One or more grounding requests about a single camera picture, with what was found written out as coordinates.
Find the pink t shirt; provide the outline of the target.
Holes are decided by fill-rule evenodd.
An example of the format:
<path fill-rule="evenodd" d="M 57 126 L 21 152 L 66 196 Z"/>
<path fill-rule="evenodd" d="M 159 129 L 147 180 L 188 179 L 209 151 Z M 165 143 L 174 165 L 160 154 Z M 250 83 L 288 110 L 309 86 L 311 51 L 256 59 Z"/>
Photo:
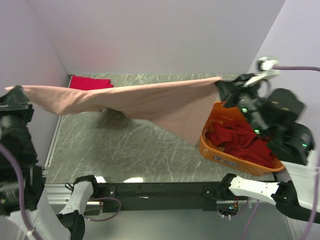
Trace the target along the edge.
<path fill-rule="evenodd" d="M 147 120 L 184 139 L 199 141 L 218 99 L 220 77 L 79 90 L 45 85 L 23 85 L 33 103 L 59 116 L 112 109 L 127 118 Z"/>

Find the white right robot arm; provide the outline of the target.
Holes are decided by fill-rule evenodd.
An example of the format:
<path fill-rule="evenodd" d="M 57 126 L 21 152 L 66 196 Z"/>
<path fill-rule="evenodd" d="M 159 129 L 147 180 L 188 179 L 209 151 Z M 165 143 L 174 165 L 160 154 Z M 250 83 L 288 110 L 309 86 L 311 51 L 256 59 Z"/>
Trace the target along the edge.
<path fill-rule="evenodd" d="M 276 88 L 258 94 L 261 81 L 242 74 L 215 83 L 225 108 L 236 107 L 254 133 L 268 138 L 267 147 L 283 164 L 290 180 L 260 182 L 227 174 L 219 184 L 223 199 L 249 197 L 270 203 L 283 215 L 300 221 L 320 221 L 320 164 L 311 130 L 298 123 L 305 104 L 290 90 Z"/>

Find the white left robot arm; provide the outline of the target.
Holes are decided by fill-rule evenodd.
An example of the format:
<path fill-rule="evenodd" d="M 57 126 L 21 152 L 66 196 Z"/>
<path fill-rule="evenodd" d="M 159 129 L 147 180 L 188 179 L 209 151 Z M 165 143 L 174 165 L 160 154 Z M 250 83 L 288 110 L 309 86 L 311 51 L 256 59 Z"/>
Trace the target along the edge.
<path fill-rule="evenodd" d="M 30 240 L 81 240 L 87 202 L 100 195 L 97 180 L 78 177 L 66 206 L 55 214 L 27 127 L 33 113 L 19 85 L 0 98 L 0 214 Z"/>

